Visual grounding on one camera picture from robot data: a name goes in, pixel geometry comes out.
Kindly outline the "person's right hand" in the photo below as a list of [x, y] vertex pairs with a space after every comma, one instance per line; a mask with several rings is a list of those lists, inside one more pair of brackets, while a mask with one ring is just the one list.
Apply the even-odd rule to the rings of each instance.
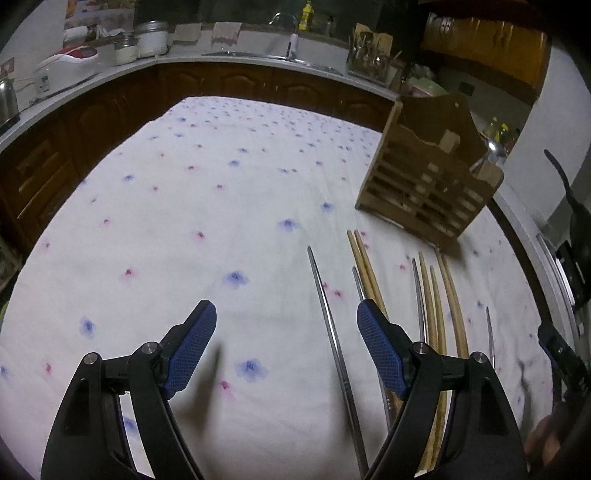
[[545, 467], [560, 450], [560, 434], [569, 422], [569, 408], [565, 402], [555, 404], [550, 415], [544, 417], [524, 444], [528, 469]]

